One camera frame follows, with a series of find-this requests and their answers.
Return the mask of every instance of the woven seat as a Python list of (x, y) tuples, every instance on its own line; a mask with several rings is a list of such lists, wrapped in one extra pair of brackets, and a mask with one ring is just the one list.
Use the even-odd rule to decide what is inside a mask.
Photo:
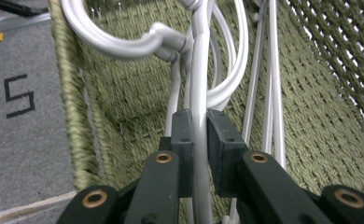
[[(90, 2), (88, 7), (102, 9), (101, 16), (92, 15), (96, 24), (126, 39), (139, 37), (154, 21), (182, 33), (189, 25), (190, 14), (177, 1), (121, 2), (122, 10), (118, 4)], [(217, 3), (238, 36), (233, 2)], [(348, 4), (341, 0), (278, 4), (287, 172), (315, 193), (331, 184), (364, 192), (364, 0)], [(245, 5), (248, 69), (226, 108), (240, 131), (258, 11), (253, 1)], [(75, 187), (107, 184), (120, 189), (140, 175), (163, 136), (170, 65), (154, 56), (139, 62), (108, 58), (78, 39), (58, 0), (50, 0), (50, 6)], [(266, 73), (266, 52), (261, 74)], [(260, 150), (265, 79), (259, 78), (249, 146), (254, 150)], [(213, 202), (217, 217), (228, 213), (229, 201)]]

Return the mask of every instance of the floor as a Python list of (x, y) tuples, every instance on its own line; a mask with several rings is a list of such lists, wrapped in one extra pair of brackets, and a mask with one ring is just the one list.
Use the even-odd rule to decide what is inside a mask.
[[(73, 191), (71, 171), (50, 24), (6, 32), (0, 42), (0, 213)], [(55, 223), (62, 210), (3, 223)]]

